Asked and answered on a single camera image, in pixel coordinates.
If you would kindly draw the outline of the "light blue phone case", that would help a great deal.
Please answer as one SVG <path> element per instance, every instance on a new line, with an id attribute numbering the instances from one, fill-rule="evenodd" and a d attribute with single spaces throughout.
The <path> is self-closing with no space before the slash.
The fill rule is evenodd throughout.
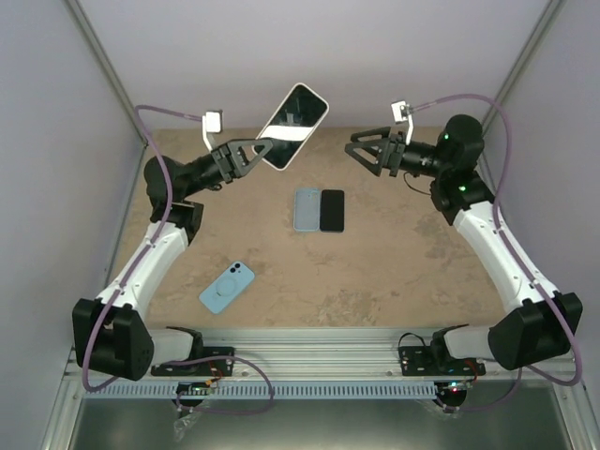
<path id="1" fill-rule="evenodd" d="M 293 228 L 300 233 L 320 229 L 321 192 L 317 188 L 299 188 L 294 193 Z"/>

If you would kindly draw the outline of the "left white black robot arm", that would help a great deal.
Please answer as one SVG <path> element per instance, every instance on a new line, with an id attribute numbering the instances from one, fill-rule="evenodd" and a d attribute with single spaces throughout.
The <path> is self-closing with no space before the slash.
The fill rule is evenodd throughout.
<path id="1" fill-rule="evenodd" d="M 231 140 L 187 164 L 162 155 L 147 161 L 144 177 L 153 211 L 142 242 L 112 283 L 72 310 L 76 359 L 86 390 L 96 391 L 89 380 L 93 371 L 110 381 L 138 381 L 152 366 L 175 365 L 185 374 L 203 368 L 200 333 L 150 330 L 146 312 L 171 265 L 200 229 L 203 205 L 188 196 L 246 176 L 273 146 L 270 139 Z"/>

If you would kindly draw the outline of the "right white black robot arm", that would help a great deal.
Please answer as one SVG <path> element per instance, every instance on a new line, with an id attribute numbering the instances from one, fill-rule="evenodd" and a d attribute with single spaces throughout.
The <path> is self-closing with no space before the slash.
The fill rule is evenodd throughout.
<path id="1" fill-rule="evenodd" d="M 573 350 L 582 304 L 561 293 L 533 264 L 506 225 L 496 198 L 475 169 L 485 147 L 479 121 L 451 117 L 435 144 L 390 127 L 354 133 L 345 152 L 371 173 L 431 177 L 430 198 L 471 246 L 491 278 L 504 317 L 491 326 L 455 325 L 434 333 L 430 363 L 451 374 L 464 360 L 490 359 L 513 370 Z"/>

